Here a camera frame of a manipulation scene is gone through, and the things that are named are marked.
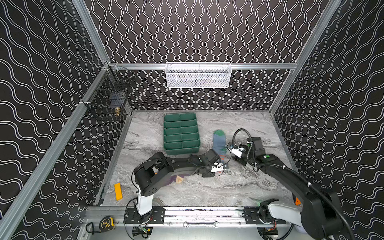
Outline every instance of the wavy patterned wall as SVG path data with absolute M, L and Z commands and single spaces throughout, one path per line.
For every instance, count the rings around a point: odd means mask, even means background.
M 85 0 L 115 63 L 291 63 L 328 0 Z
M 85 114 L 12 239 L 75 240 L 93 205 L 124 122 L 98 122 Z
M 0 0 L 0 219 L 101 68 L 71 0 Z
M 168 88 L 164 71 L 138 72 L 129 93 L 136 110 L 269 110 L 289 70 L 232 71 L 228 88 Z M 116 76 L 125 78 L 119 69 Z
M 383 16 L 383 0 L 342 1 L 275 114 L 299 172 L 365 240 L 384 239 Z

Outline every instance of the green compartment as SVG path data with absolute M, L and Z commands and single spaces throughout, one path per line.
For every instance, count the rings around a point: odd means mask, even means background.
M 168 155 L 199 151 L 200 136 L 195 113 L 164 116 L 164 149 Z

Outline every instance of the yellow and black tape measure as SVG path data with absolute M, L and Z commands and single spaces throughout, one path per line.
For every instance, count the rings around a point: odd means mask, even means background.
M 88 226 L 89 225 L 92 225 L 92 230 L 88 231 Z M 100 232 L 107 232 L 109 230 L 114 230 L 115 229 L 115 224 L 113 223 L 113 217 L 111 216 L 106 216 L 106 217 L 103 217 L 99 223 L 99 229 L 100 231 L 98 231 L 99 233 Z M 88 232 L 88 233 L 92 233 L 92 235 L 94 233 L 97 233 L 94 231 L 94 227 L 93 227 L 93 222 L 90 222 L 88 223 L 86 226 L 85 226 L 85 230 Z

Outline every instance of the gray marble surface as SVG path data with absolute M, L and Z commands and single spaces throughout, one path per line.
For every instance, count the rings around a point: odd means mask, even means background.
M 131 183 L 131 173 L 139 163 L 164 150 L 164 114 L 167 112 L 133 113 L 132 123 L 103 206 L 125 206 L 136 196 L 136 188 Z M 267 112 L 196 112 L 196 115 L 201 140 L 199 154 L 212 148 L 215 130 L 223 130 L 229 142 L 238 128 L 245 128 L 252 136 L 262 138 L 267 153 L 275 154 L 290 166 Z M 244 141 L 246 138 L 246 134 L 240 132 L 236 136 L 236 141 Z M 123 199 L 120 201 L 116 201 L 114 192 L 114 184 L 118 182 L 121 183 L 123 194 Z M 153 205 L 258 206 L 260 202 L 270 198 L 291 201 L 291 193 L 274 178 L 261 171 L 254 172 L 249 164 L 244 167 L 235 161 L 230 161 L 229 169 L 220 177 L 202 178 L 199 175 L 192 175 L 185 177 L 181 183 L 174 182 L 162 187 L 154 194 Z

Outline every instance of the white mesh basket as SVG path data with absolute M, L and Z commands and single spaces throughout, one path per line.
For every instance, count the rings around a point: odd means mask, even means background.
M 169 88 L 227 88 L 230 63 L 166 63 Z

